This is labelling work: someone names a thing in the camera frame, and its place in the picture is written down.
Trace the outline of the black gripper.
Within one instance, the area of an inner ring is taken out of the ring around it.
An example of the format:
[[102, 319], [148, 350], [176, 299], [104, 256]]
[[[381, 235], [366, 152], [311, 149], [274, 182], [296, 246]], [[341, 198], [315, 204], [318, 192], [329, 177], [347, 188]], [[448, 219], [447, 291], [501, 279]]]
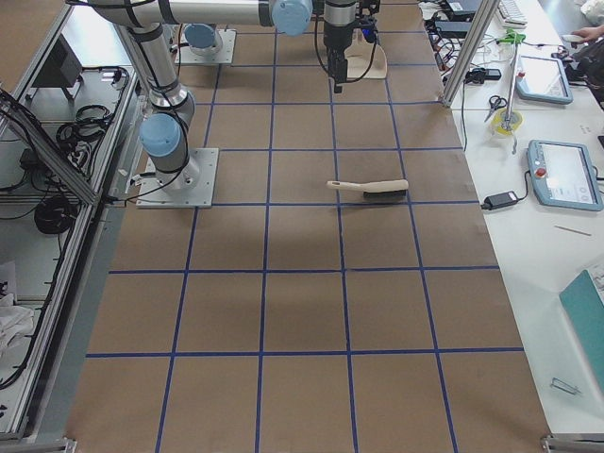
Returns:
[[354, 26], [325, 25], [323, 43], [327, 50], [327, 74], [333, 80], [335, 93], [341, 93], [347, 82], [348, 60], [345, 50], [352, 44]]

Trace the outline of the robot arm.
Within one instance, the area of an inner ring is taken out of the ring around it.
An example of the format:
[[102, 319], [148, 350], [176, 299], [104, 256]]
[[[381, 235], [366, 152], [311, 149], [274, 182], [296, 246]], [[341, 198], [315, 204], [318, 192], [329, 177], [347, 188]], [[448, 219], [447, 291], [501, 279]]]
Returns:
[[167, 193], [195, 187], [201, 171], [188, 145], [193, 96], [179, 80], [163, 38], [165, 25], [258, 25], [298, 36], [312, 18], [322, 19], [327, 74], [337, 85], [347, 81], [344, 52], [359, 25], [355, 1], [86, 1], [83, 5], [125, 33], [135, 69], [147, 80], [154, 112], [142, 122], [140, 140], [155, 166], [159, 189]]
[[192, 52], [198, 56], [215, 55], [223, 47], [223, 40], [215, 25], [188, 24], [184, 27], [184, 37]]

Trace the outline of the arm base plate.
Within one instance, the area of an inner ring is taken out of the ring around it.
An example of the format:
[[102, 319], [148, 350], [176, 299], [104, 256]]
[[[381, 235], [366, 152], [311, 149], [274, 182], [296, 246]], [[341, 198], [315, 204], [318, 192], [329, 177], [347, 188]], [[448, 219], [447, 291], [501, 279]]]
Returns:
[[182, 31], [180, 47], [175, 53], [175, 63], [182, 65], [219, 65], [231, 64], [234, 56], [234, 48], [237, 32], [234, 29], [217, 28], [212, 37], [212, 46], [195, 47], [189, 46], [187, 33]]
[[136, 205], [146, 209], [210, 208], [218, 159], [218, 148], [191, 149], [188, 165], [174, 182], [169, 183], [171, 177], [157, 174], [154, 163], [148, 158], [145, 171], [154, 175], [143, 179], [143, 195], [136, 198]]

